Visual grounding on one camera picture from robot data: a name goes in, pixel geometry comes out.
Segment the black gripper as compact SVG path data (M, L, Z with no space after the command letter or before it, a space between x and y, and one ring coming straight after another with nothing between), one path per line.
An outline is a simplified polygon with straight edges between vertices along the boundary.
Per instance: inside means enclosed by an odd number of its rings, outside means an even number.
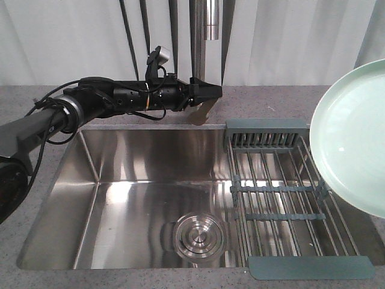
M157 91L150 96L150 110L182 111L187 106L195 107L222 97L222 86L191 77L183 82L169 76Z

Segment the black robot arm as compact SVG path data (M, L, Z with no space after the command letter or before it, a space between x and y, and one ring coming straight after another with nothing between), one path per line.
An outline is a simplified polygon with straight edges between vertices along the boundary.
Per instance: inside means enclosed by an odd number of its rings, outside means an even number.
M222 97L219 85L192 77L188 83L173 73L145 81L115 81L88 77L58 87L35 102L23 118L1 126L1 221L28 195L40 168L46 143L58 132L75 136L93 119L133 114L146 119L147 111L183 111Z

